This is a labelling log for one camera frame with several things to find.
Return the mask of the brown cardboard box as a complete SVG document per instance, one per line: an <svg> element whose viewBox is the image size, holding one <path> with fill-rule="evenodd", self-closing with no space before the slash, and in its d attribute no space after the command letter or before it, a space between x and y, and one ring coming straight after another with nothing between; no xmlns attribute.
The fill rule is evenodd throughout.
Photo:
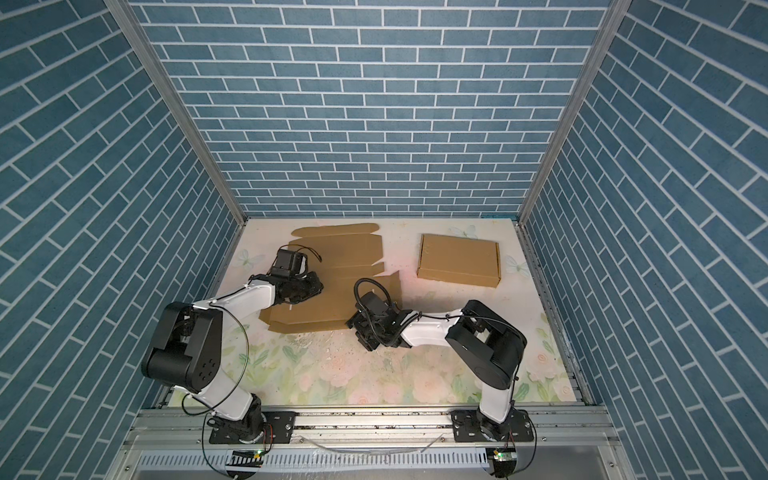
<svg viewBox="0 0 768 480"><path fill-rule="evenodd" d="M417 277L496 288L501 282L499 245L489 240L423 234Z"/></svg>

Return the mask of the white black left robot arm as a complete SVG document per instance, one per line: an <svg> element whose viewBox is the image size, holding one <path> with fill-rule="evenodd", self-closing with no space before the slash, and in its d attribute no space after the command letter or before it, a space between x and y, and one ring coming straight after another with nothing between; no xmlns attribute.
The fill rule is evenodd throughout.
<svg viewBox="0 0 768 480"><path fill-rule="evenodd" d="M142 374L180 387L207 407L212 427L234 443L254 443L265 436L261 400L240 387L222 366L226 327L247 330L243 319L276 305L295 305L322 292L307 255L321 255L303 245L284 245L265 274L249 277L239 289L194 303L172 302L161 312L141 363Z"/></svg>

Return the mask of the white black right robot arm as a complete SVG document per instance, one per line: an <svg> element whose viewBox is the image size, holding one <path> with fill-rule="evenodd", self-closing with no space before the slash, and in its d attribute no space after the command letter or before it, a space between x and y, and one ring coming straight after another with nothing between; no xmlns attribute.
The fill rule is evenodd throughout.
<svg viewBox="0 0 768 480"><path fill-rule="evenodd" d="M353 286L356 313L346 322L368 351L379 347L451 348L481 382L477 418L491 440L512 436L513 394L527 339L479 300L447 313L399 308L388 290L372 278Z"/></svg>

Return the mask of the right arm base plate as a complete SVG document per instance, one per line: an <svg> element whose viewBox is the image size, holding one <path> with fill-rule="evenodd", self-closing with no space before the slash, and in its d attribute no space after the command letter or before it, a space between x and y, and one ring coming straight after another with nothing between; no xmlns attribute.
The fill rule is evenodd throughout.
<svg viewBox="0 0 768 480"><path fill-rule="evenodd" d="M531 442L535 438L533 423L526 410L512 409L501 423L484 416L479 409L450 412L454 441L469 442Z"/></svg>

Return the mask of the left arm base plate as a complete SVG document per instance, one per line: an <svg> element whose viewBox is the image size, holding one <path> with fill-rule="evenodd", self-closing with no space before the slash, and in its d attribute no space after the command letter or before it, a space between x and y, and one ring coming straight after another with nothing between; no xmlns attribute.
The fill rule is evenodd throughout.
<svg viewBox="0 0 768 480"><path fill-rule="evenodd" d="M211 444L288 444L295 425L296 414L292 411L263 412L260 409L249 411L239 421L212 417L207 426L212 433Z"/></svg>

